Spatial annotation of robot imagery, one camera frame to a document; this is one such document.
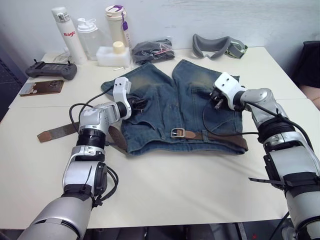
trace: table surface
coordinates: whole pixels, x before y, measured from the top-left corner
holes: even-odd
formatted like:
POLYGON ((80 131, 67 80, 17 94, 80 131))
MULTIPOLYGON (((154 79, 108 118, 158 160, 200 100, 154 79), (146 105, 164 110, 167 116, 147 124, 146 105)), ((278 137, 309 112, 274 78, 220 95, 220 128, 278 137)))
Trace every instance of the table surface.
MULTIPOLYGON (((46 54, 42 59, 50 62, 57 54, 46 54)), ((154 65, 168 76, 172 75, 175 66, 182 59, 188 60, 202 67, 219 72, 228 72, 240 76, 240 83, 246 88, 269 88, 276 99, 305 99, 306 96, 296 87, 281 67, 275 62, 264 47, 251 47, 241 59, 226 55, 217 60, 209 58, 199 59, 190 49, 175 50, 176 57, 172 60, 155 63, 154 65)), ((36 95, 21 97, 17 95, 9 108, 28 107, 65 107, 75 103, 85 103, 87 100, 101 93, 103 82, 111 81, 132 69, 114 70, 115 67, 98 66, 96 61, 88 61, 78 65, 78 72, 74 79, 66 81, 59 94, 36 95)), ((41 82, 57 80, 56 77, 29 78, 27 82, 41 82)), ((100 97, 93 104, 100 104, 107 97, 100 97)))
MULTIPOLYGON (((247 88, 270 88, 291 120, 300 124, 320 155, 320 113, 263 47, 249 48, 241 60, 222 56, 198 59, 190 49, 176 50, 173 60, 156 63, 171 76, 186 59, 220 72, 240 75, 247 88)), ((50 61, 54 54, 46 54, 50 61)), ((77 135, 40 143, 37 134, 70 122, 69 106, 101 93, 104 81, 129 72, 100 67, 93 61, 78 66, 59 94, 20 97, 0 124, 0 229, 26 228, 36 215, 62 194, 62 176, 77 135)), ((28 82, 56 78, 39 77, 28 82)), ((93 104, 108 101, 105 96, 93 104)), ((249 112, 243 131, 256 131, 249 112)), ((245 135, 249 151, 231 155, 213 151, 152 151, 129 157, 106 148, 106 163, 119 175, 116 194, 92 211, 89 228, 247 222, 279 219, 288 211, 283 193, 248 177, 267 179, 264 150, 256 135, 245 135)))
MULTIPOLYGON (((306 130, 319 156, 320 114, 316 107, 308 99, 278 102, 290 119, 306 130)), ((62 194, 63 172, 77 135, 40 143, 37 134, 69 123, 68 109, 11 108, 2 120, 0 229, 26 228, 43 207, 62 194)), ((250 113, 244 112, 243 131, 255 130, 250 113)), ((128 157, 111 146, 106 148, 106 163, 118 173, 119 185, 115 195, 92 211, 88 227, 282 218, 288 210, 284 194, 270 184, 248 180, 268 176, 257 136, 244 137, 249 151, 243 155, 158 150, 128 157)))

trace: belt buckle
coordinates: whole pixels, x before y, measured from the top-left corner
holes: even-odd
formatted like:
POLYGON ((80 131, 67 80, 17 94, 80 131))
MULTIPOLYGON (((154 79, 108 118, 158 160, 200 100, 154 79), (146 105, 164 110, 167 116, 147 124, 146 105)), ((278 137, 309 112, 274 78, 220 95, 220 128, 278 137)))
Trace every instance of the belt buckle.
POLYGON ((186 136, 186 130, 182 127, 172 128, 170 136, 172 139, 184 138, 186 136))

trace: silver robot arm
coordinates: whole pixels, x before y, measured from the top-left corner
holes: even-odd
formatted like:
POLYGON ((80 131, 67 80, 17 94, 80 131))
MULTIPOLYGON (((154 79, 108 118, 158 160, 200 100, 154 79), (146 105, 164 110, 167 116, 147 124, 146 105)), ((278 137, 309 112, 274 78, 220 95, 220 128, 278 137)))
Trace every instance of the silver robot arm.
POLYGON ((109 126, 128 119, 132 107, 127 101, 131 82, 115 80, 114 102, 84 110, 80 115, 79 136, 64 171, 63 195, 50 202, 18 240, 82 240, 97 197, 107 189, 105 143, 109 126))
POLYGON ((213 87, 211 98, 217 102, 217 109, 226 99, 231 110, 251 112, 258 129, 269 180, 250 180, 270 183, 284 191, 299 240, 320 239, 320 162, 311 143, 295 131, 270 89, 245 89, 226 72, 213 87))

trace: black remote controller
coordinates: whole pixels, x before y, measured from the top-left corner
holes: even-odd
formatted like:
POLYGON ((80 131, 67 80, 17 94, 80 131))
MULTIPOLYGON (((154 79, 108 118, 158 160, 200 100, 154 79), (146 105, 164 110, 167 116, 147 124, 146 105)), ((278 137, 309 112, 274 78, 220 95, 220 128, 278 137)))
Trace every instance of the black remote controller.
POLYGON ((72 80, 77 73, 77 66, 73 63, 47 63, 35 60, 35 64, 28 67, 25 73, 32 78, 38 76, 63 77, 66 80, 72 80))

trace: denim shorts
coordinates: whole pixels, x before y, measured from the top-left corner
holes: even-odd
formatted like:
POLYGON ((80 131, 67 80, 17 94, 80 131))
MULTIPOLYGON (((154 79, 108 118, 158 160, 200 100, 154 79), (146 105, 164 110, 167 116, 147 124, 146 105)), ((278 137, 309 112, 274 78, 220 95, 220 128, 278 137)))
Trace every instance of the denim shorts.
MULTIPOLYGON (((227 140, 209 139, 203 124, 203 109, 210 99, 214 81, 221 72, 213 71, 189 61, 181 60, 172 78, 146 63, 123 75, 131 81, 130 95, 147 99, 143 113, 123 120, 121 131, 130 155, 141 155, 151 150, 220 151, 243 154, 246 147, 227 140), (172 138, 174 128, 202 133, 203 139, 172 138)), ((102 84, 103 91, 112 95, 114 81, 102 84)), ((205 122, 211 132, 230 134, 242 132, 242 113, 227 107, 216 110, 211 104, 205 109, 205 122)))

